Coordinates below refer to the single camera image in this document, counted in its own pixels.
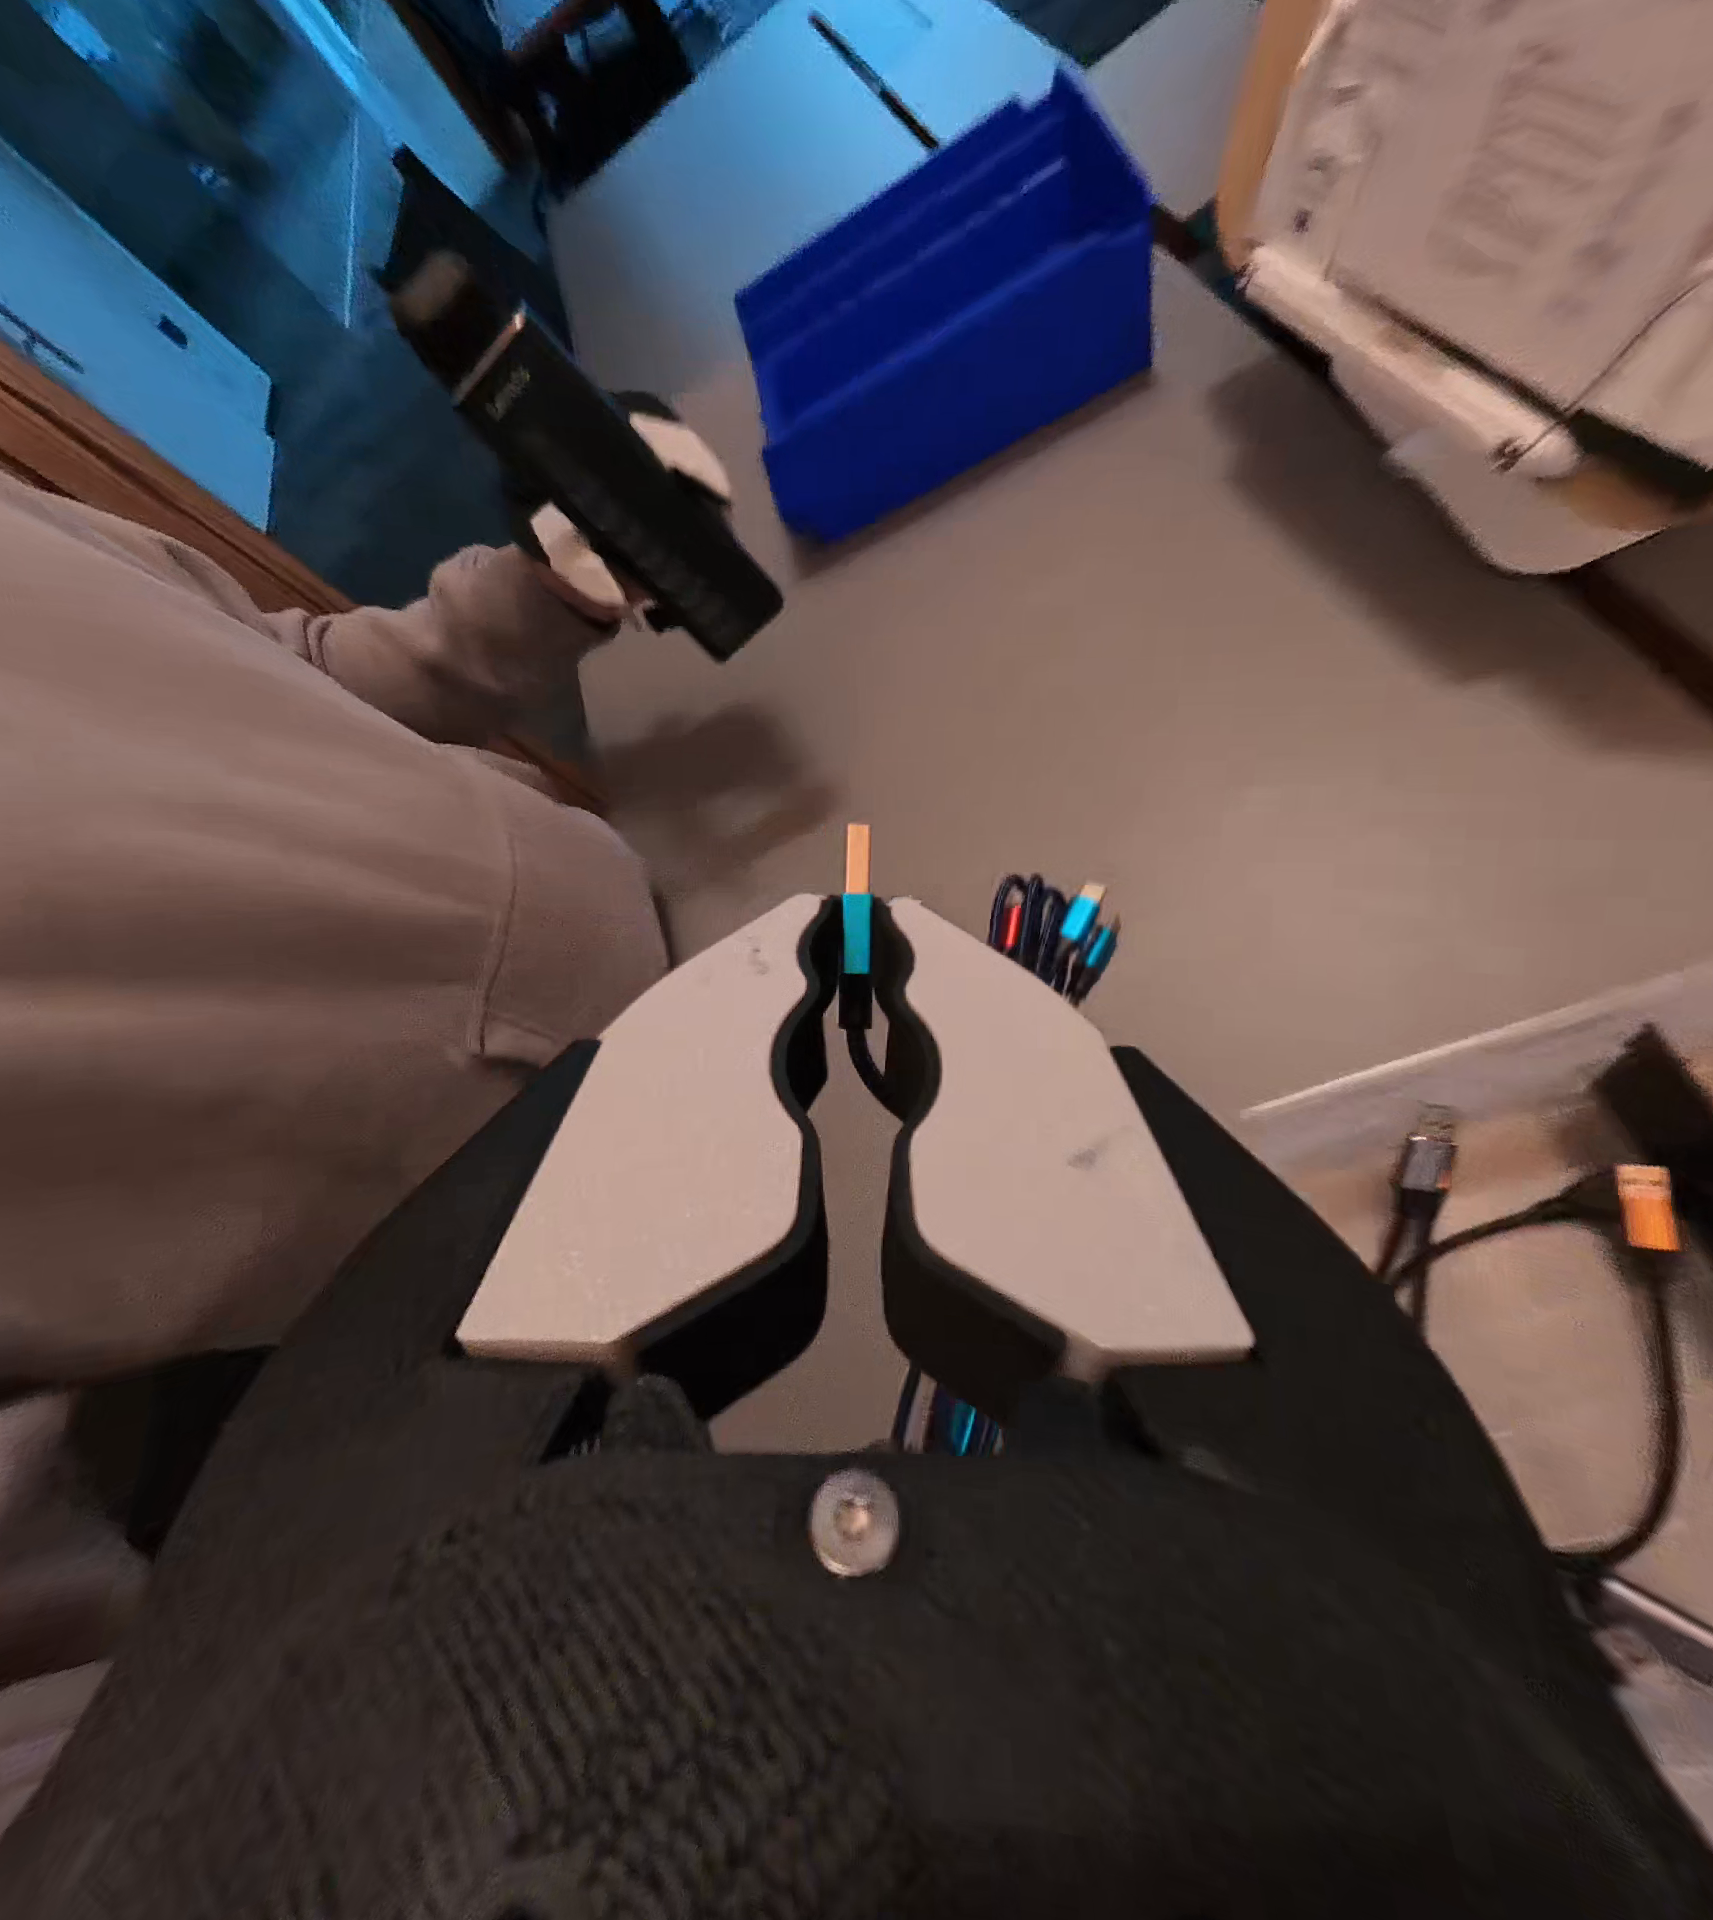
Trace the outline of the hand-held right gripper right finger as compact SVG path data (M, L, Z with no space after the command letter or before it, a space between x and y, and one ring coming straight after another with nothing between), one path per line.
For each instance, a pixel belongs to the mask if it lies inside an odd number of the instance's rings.
M1051 1381L1239 1364L1253 1326L1099 1029L921 902L881 911L898 1133L882 1306L907 1363L1007 1425Z

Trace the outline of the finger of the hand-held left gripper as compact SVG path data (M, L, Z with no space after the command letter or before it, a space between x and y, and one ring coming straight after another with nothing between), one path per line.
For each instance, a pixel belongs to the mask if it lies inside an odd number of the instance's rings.
M618 629L628 623L628 584L555 502L537 508L525 532L527 552L557 599L597 626Z
M652 394L615 394L613 405L680 486L719 510L730 508L730 481L722 460L673 406Z

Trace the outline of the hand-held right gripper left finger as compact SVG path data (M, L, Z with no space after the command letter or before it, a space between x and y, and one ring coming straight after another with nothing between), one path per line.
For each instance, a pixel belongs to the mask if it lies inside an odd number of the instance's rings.
M457 1345L673 1381L714 1420L816 1338L830 901L800 894L663 976L580 1051Z

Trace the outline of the blue plastic bin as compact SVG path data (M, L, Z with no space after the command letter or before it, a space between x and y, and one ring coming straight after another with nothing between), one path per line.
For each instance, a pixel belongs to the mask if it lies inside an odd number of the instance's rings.
M784 528L861 535L1145 374L1153 253L1148 185L1060 69L749 283Z

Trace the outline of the person's left forearm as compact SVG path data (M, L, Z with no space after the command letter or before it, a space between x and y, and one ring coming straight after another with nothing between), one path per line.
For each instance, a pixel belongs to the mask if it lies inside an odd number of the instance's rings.
M471 545L403 608L259 614L259 632L366 708L452 748L580 723L580 667L622 626L585 621L516 546Z

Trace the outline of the black office chair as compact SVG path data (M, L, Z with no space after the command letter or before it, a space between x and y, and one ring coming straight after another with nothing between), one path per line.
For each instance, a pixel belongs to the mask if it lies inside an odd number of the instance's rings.
M578 58L573 45L605 19L625 24L613 57ZM532 141L555 194L591 180L694 80L694 69L656 3L555 5L504 47L500 94Z

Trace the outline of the brown wooden frame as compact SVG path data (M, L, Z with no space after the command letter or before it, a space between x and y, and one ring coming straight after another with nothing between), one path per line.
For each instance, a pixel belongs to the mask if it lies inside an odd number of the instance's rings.
M217 494L0 340L0 470L132 520L229 570L271 613L346 613L349 599Z

